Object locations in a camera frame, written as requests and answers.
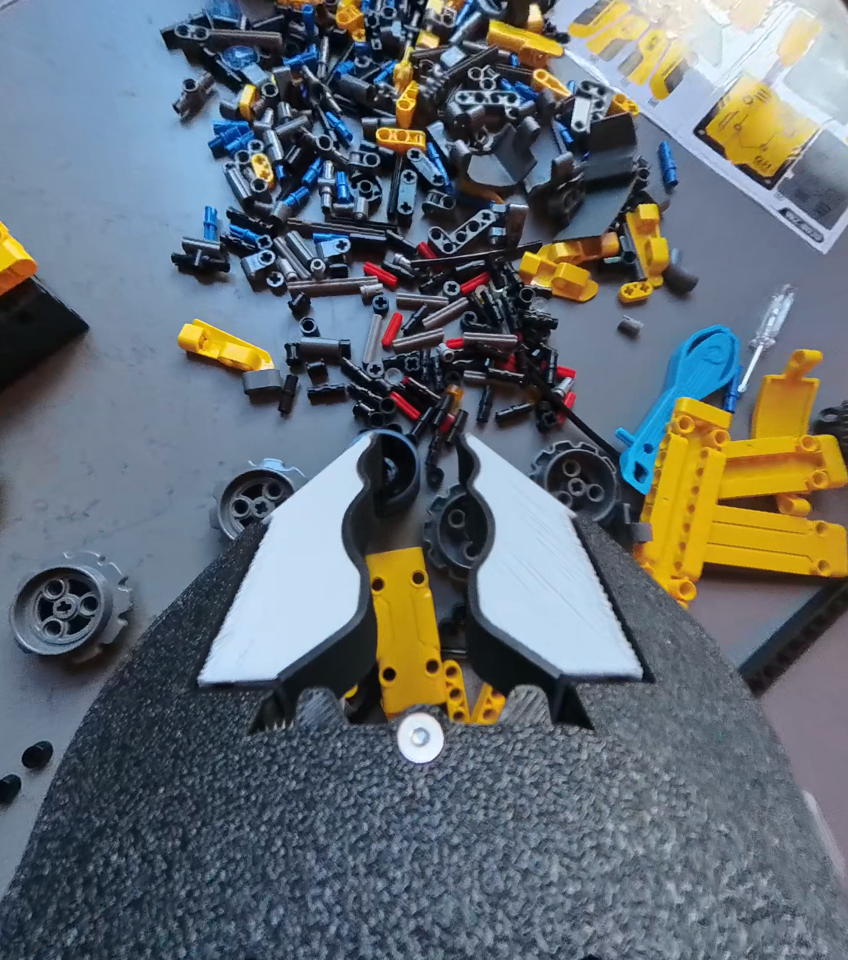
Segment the black wheel rim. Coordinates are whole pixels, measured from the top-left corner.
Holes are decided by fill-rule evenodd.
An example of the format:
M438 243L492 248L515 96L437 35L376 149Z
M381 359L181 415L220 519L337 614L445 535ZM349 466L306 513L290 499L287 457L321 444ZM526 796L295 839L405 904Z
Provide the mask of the black wheel rim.
M415 441L391 429L368 429L369 477L378 520L405 513L418 497L421 464Z

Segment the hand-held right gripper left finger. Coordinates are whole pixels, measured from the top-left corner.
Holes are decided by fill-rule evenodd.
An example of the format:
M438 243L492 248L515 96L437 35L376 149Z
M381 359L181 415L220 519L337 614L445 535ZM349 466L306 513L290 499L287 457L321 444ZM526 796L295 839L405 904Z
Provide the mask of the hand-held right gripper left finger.
M211 642L203 690L341 698L375 665L377 627L364 549L385 484L383 434L362 434L278 507Z

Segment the yellow sticker sheet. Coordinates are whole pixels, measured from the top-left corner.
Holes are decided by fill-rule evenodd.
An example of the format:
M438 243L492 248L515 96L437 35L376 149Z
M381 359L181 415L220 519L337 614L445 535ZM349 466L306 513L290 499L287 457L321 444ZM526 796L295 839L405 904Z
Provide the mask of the yellow sticker sheet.
M569 56L821 253L848 227L843 2L558 2Z

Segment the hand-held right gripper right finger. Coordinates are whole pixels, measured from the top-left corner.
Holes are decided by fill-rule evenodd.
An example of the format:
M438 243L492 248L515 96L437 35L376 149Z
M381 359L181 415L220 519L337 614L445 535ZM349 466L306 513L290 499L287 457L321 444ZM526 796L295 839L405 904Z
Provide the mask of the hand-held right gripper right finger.
M466 644L478 677L502 694L642 682L574 513L477 436L466 434L458 451L485 530L467 580Z

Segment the yellow flat panel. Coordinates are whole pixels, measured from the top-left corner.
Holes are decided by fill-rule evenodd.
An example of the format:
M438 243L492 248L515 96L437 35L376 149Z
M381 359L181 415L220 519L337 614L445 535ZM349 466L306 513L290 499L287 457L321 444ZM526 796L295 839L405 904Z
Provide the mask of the yellow flat panel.
M731 440L718 500L798 495L848 486L848 468L828 434Z
M848 577L847 531L817 518L718 505L703 563L843 579Z
M420 547L366 557L377 618L377 671L382 710L392 721L445 702L440 639Z

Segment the grey desk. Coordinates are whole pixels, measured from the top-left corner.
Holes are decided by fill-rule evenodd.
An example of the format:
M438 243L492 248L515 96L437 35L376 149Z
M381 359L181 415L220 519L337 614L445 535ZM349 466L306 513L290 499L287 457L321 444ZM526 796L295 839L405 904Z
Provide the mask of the grey desk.
M169 262L203 207L231 197L206 142L214 108L193 126L172 111L187 63L160 30L193 2L18 2L0 12L0 218L37 260L39 277L89 331L0 396L0 899L26 846L54 765L22 770L22 750L49 740L57 762L101 685L154 619L215 559L214 489L245 461L277 457L312 477L353 436L350 409L292 416L244 396L238 378L177 345L200 318L279 357L294 322L281 297L240 270L203 285ZM699 276L693 296L664 290L617 326L616 285L580 306L557 302L560 359L577 370L577 403L607 438L646 414L674 348L712 323L747 347L772 294L794 285L777 346L822 351L819 404L848 399L848 229L827 255L683 150L665 214L670 243ZM819 499L848 530L848 487ZM119 641L78 666L28 654L8 611L22 580L54 555L102 554L133 590ZM848 614L781 678L763 705L836 837L848 888Z

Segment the small yellow curved panel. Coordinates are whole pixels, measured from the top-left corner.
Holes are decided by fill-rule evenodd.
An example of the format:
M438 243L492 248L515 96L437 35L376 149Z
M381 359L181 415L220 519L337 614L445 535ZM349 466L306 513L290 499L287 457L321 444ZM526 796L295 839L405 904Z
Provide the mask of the small yellow curved panel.
M275 368L269 353L263 348L197 318L181 327L177 343L188 354L242 373Z

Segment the long black beam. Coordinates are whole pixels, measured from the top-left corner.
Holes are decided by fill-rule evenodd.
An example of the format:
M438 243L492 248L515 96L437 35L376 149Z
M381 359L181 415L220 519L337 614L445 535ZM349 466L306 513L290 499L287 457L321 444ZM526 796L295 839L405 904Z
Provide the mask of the long black beam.
M823 580L819 589L738 667L751 693L763 696L847 612L848 576Z

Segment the blue brick separator tool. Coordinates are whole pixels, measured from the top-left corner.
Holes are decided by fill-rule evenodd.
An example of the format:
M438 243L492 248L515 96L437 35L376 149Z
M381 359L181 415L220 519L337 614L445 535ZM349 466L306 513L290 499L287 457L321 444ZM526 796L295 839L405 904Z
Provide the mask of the blue brick separator tool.
M622 479L641 495L650 491L660 445L668 432L678 400L705 401L736 381L740 370L741 342L725 325L712 325L694 333L675 351L665 386L635 431L618 427L622 444Z

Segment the yellow long frame beam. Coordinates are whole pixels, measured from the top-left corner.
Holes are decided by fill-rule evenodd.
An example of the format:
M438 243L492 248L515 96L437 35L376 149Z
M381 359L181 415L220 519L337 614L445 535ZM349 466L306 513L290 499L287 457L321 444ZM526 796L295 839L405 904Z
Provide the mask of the yellow long frame beam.
M692 398L674 406L661 442L641 522L651 539L633 546L643 570L688 607L709 542L730 440L730 413Z

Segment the dark grey toothed wheel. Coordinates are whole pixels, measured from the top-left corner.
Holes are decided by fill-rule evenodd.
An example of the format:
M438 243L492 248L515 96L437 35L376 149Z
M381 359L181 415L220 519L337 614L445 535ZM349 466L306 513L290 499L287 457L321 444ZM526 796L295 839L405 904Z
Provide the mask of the dark grey toothed wheel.
M589 440L562 439L542 449L529 476L580 518L606 526L618 510L618 468Z
M250 462L214 489L210 525L235 541L247 527L266 522L307 482L301 470L280 459Z
M22 580L8 620L22 651L82 666L119 641L132 609L132 587L115 563L90 550L70 550Z
M462 590L492 536L493 521L485 507L458 483L433 498L423 524L426 563Z

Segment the pile of small building pieces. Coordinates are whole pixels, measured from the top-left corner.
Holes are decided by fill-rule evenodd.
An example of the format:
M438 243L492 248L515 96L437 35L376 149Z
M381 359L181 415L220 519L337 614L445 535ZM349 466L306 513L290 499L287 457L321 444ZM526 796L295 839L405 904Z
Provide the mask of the pile of small building pieces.
M208 149L235 202L226 227L206 209L175 268L216 279L240 258L251 284L289 294L302 335L319 297L373 301L362 359L294 342L286 363L339 366L367 426L404 418L431 486L469 383L479 426L569 419L596 441L543 300L587 303L601 267L627 272L623 305L698 278L662 234L637 105L553 71L581 24L558 27L555 2L266 5L203 2L161 30L200 69L179 120L218 97Z

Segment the small clear-handled screwdriver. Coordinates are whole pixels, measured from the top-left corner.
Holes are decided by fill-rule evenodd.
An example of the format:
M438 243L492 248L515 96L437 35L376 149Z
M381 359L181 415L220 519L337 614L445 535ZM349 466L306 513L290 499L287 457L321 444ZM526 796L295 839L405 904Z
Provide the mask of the small clear-handled screwdriver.
M735 413L737 411L739 398L746 392L755 367L775 345L780 330L790 315L795 296L796 288L791 284L784 285L772 296L754 337L750 341L750 359L746 365L738 367L725 391L724 409L727 412Z

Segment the yellow tabbed panel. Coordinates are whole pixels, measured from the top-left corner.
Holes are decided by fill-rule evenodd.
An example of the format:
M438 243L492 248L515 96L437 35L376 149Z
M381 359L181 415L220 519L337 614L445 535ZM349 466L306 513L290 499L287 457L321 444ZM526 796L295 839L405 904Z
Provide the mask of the yellow tabbed panel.
M752 439L795 438L809 433L820 386L812 372L823 359L819 350L796 350L781 373L765 376L752 413Z

